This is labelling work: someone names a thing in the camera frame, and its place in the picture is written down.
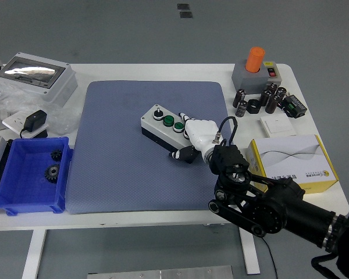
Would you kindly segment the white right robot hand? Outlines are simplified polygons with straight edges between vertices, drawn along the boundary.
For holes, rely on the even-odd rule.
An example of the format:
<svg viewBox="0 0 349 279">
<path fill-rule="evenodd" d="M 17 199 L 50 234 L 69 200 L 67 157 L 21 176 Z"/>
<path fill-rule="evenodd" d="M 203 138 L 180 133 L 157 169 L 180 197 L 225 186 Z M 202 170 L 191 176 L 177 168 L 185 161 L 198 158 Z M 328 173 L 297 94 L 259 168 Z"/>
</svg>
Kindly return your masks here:
<svg viewBox="0 0 349 279">
<path fill-rule="evenodd" d="M 215 146 L 223 140 L 218 125 L 213 120 L 197 120 L 184 113 L 179 113 L 179 116 L 184 121 L 184 130 L 191 145 L 176 152 L 170 152 L 169 156 L 176 160 L 192 163 L 200 153 L 203 161 L 209 164 Z"/>
</svg>

